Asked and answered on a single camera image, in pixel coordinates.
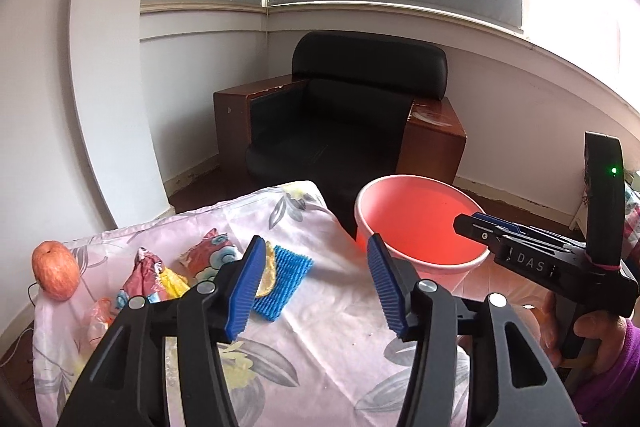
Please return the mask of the purple sleeve right forearm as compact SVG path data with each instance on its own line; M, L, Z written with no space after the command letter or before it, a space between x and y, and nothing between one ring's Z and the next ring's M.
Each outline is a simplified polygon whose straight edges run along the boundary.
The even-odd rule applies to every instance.
M612 367L593 376L574 394L586 426L639 425L639 329L625 321L622 350Z

